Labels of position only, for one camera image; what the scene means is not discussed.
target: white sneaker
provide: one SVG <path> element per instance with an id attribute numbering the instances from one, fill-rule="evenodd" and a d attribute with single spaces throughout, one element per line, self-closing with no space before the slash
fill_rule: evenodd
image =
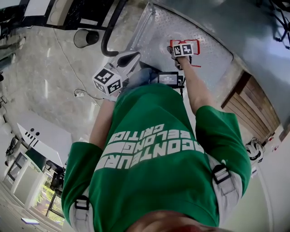
<path id="1" fill-rule="evenodd" d="M 12 54 L 11 63 L 15 63 L 15 59 L 16 59 L 16 55 L 15 55 L 15 53 L 13 53 L 13 54 Z"/>
<path id="2" fill-rule="evenodd" d="M 25 44 L 25 41 L 26 41 L 26 38 L 23 37 L 20 42 L 19 42 L 19 49 L 22 49 L 23 48 L 23 45 Z"/>

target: metal panel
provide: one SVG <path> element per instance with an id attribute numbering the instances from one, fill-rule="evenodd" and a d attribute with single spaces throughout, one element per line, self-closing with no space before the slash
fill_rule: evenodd
<path id="1" fill-rule="evenodd" d="M 282 124 L 290 117 L 290 51 L 285 39 L 279 43 L 283 28 L 265 5 L 254 0 L 155 0 L 193 23 L 197 23 L 243 60 L 273 105 Z"/>
<path id="2" fill-rule="evenodd" d="M 195 71 L 213 91 L 231 64 L 233 55 L 213 37 L 175 13 L 156 5 L 152 10 L 148 4 L 127 49 L 139 51 L 142 62 L 161 71 L 178 71 L 167 51 L 171 39 L 200 41 L 200 54 L 193 56 L 193 64 L 201 66 Z"/>

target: backpack strap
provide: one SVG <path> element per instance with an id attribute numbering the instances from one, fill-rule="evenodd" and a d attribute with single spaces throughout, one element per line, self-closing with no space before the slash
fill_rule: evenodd
<path id="1" fill-rule="evenodd" d="M 213 189 L 217 197 L 219 224 L 222 224 L 242 198 L 242 179 L 225 164 L 208 155 L 213 174 Z"/>
<path id="2" fill-rule="evenodd" d="M 89 187 L 69 209 L 69 220 L 75 232 L 94 232 L 93 208 L 88 198 Z"/>

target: wall outlet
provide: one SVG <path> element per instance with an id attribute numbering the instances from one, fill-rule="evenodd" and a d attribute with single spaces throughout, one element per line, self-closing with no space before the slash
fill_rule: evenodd
<path id="1" fill-rule="evenodd" d="M 74 96 L 75 97 L 83 97 L 83 96 L 85 96 L 85 92 L 79 92 L 79 93 L 76 93 Z"/>

